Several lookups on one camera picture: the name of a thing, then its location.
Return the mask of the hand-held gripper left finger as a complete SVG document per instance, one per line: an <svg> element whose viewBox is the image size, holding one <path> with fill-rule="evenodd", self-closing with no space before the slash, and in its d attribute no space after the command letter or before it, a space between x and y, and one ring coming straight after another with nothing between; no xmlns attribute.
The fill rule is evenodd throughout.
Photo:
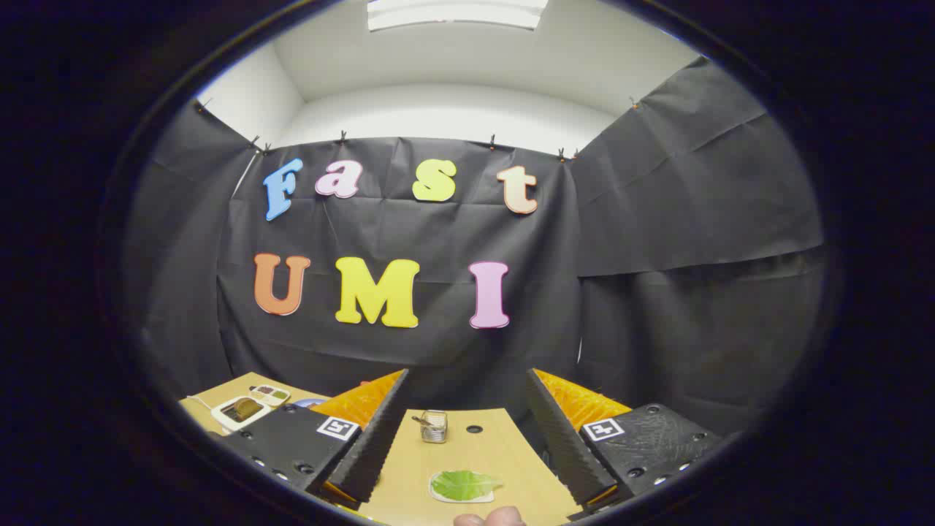
<svg viewBox="0 0 935 526"><path fill-rule="evenodd" d="M218 443L283 485L357 510L406 416L409 375L398 370L311 407L285 403Z"/></svg>

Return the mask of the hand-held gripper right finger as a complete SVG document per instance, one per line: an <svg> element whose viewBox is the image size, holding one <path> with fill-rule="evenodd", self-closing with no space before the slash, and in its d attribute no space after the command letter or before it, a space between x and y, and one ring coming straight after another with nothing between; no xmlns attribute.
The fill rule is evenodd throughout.
<svg viewBox="0 0 935 526"><path fill-rule="evenodd" d="M663 404L630 408L544 370L528 370L527 399L578 517L667 485L722 442Z"/></svg>

